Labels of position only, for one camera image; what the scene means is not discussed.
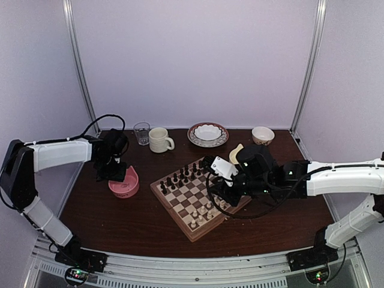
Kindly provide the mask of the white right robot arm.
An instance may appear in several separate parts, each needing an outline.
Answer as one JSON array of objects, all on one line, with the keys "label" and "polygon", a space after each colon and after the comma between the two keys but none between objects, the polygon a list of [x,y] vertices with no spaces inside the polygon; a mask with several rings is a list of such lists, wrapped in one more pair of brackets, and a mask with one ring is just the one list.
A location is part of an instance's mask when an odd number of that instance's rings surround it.
[{"label": "white right robot arm", "polygon": [[241,197],[271,196],[277,209],[289,198],[334,193],[366,193],[365,200],[338,222],[316,234],[314,247],[308,251],[311,264],[319,265],[331,250],[363,232],[375,221],[383,220],[383,158],[354,163],[290,161],[278,165],[269,149],[250,145],[240,149],[235,164],[219,156],[206,156],[202,167],[216,177],[208,194],[222,197],[237,206]]}]

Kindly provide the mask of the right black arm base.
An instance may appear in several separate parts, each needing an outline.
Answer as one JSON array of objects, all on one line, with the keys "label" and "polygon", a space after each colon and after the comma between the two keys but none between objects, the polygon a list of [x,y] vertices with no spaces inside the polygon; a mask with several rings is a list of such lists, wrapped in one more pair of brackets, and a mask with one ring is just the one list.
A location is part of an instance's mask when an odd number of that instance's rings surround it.
[{"label": "right black arm base", "polygon": [[291,271],[308,269],[338,260],[338,251],[328,246],[308,248],[287,253],[287,261]]}]

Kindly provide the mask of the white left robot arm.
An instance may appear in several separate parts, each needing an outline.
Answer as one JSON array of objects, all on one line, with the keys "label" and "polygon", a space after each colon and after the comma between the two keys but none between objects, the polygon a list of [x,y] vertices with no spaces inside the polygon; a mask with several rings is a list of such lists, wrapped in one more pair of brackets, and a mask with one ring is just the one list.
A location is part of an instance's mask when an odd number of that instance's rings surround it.
[{"label": "white left robot arm", "polygon": [[80,135],[66,139],[23,142],[12,140],[1,167],[1,190],[12,209],[27,218],[59,247],[73,266],[86,261],[86,253],[76,244],[72,231],[58,218],[59,206],[70,181],[81,165],[92,162],[96,180],[124,180],[127,165],[121,160],[129,146],[121,130],[112,129],[105,136]]}]

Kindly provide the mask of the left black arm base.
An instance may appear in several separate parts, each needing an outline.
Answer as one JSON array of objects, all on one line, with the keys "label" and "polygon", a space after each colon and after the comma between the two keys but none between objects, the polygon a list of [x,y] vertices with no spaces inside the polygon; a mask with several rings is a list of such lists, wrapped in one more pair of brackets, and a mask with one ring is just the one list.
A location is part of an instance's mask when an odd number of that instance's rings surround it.
[{"label": "left black arm base", "polygon": [[107,262],[107,254],[81,248],[74,251],[64,250],[56,254],[55,261],[88,272],[103,272]]}]

